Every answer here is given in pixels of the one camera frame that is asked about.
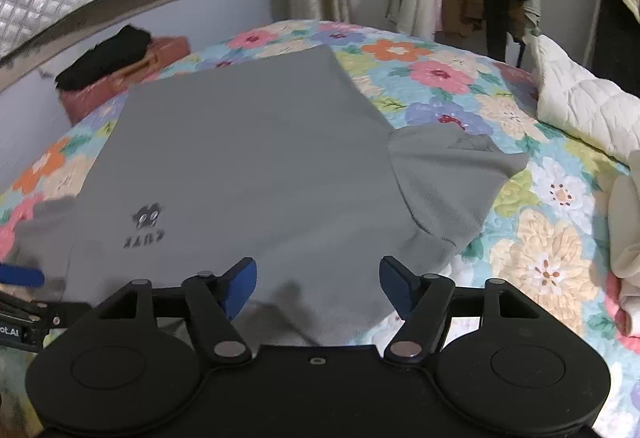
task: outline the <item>orange flower pattern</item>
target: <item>orange flower pattern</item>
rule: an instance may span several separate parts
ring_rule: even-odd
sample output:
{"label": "orange flower pattern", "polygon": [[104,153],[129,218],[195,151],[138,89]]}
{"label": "orange flower pattern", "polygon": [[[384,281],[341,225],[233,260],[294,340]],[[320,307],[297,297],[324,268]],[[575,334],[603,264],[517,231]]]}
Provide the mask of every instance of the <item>orange flower pattern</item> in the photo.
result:
{"label": "orange flower pattern", "polygon": [[49,176],[53,171],[60,169],[65,163],[65,156],[60,151],[68,141],[69,139],[65,137],[49,147],[46,153],[14,182],[14,191],[19,190],[22,194],[29,194],[36,188],[40,178]]}
{"label": "orange flower pattern", "polygon": [[362,51],[373,54],[379,61],[402,61],[415,63],[421,55],[433,53],[426,48],[417,47],[414,43],[393,42],[389,39],[378,39],[374,44],[367,44]]}

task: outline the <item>metal pivot screw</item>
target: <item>metal pivot screw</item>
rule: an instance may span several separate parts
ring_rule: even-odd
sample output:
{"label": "metal pivot screw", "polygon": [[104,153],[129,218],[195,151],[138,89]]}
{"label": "metal pivot screw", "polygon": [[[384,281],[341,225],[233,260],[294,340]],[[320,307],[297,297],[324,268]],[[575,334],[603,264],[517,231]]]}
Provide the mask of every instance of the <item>metal pivot screw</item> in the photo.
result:
{"label": "metal pivot screw", "polygon": [[420,354],[422,346],[413,341],[398,341],[391,345],[390,350],[396,357],[412,358]]}
{"label": "metal pivot screw", "polygon": [[238,341],[222,341],[216,344],[213,352],[219,357],[235,358],[246,351],[246,346]]}

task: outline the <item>folded black cloth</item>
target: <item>folded black cloth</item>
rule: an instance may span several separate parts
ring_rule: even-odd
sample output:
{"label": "folded black cloth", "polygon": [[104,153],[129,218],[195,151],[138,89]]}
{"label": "folded black cloth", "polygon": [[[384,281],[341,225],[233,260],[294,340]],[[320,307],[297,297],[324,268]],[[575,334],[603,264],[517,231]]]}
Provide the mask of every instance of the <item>folded black cloth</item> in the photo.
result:
{"label": "folded black cloth", "polygon": [[146,54],[151,34],[130,24],[116,35],[91,48],[56,77],[59,90],[79,91],[120,68],[136,63]]}

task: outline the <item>white quilted blanket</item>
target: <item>white quilted blanket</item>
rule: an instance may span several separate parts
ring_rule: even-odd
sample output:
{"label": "white quilted blanket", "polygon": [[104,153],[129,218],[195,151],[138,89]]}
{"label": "white quilted blanket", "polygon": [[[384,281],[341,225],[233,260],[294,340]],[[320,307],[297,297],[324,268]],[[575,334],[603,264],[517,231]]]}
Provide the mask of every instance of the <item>white quilted blanket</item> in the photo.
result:
{"label": "white quilted blanket", "polygon": [[621,162],[640,149],[640,98],[596,78],[572,61],[549,37],[530,43],[540,98],[538,119]]}

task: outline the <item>bed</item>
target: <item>bed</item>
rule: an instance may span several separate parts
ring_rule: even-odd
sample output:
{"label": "bed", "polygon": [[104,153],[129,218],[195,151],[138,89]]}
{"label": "bed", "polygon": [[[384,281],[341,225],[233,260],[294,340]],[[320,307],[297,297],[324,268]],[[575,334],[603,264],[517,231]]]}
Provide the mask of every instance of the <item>bed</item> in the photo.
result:
{"label": "bed", "polygon": [[[455,122],[471,134],[490,135],[505,152],[529,153],[526,170],[503,187],[481,235],[446,273],[461,286],[480,287],[489,277],[504,278],[578,333],[604,357],[612,377],[596,430],[606,438],[640,436],[640,339],[618,331],[624,319],[617,304],[619,284],[608,267],[607,199],[616,176],[626,168],[538,123],[530,74],[402,34],[291,20],[238,34],[152,78],[317,44],[331,46],[354,84],[395,128]],[[0,258],[12,246],[13,227],[30,216],[35,202],[78,193],[126,98],[115,97],[73,127],[0,196]],[[351,344],[384,347],[399,325],[399,318],[390,314]],[[449,338],[477,326],[478,320],[455,319]],[[30,358],[25,352],[0,349],[0,422],[34,434],[37,418],[23,386]]]}

